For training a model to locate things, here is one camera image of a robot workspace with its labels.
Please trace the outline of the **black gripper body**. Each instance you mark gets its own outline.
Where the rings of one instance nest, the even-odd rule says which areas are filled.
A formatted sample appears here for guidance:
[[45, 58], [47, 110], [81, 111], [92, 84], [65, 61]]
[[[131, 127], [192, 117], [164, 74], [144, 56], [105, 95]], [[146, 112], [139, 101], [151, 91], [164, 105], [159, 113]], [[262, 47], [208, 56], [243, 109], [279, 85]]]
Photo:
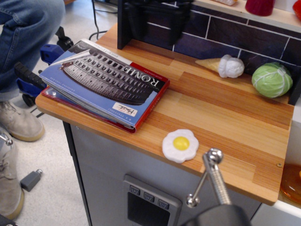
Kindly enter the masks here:
[[153, 22], [163, 22], [169, 30], [168, 44], [175, 44], [190, 20], [191, 0], [128, 0], [125, 11], [132, 36], [142, 40]]

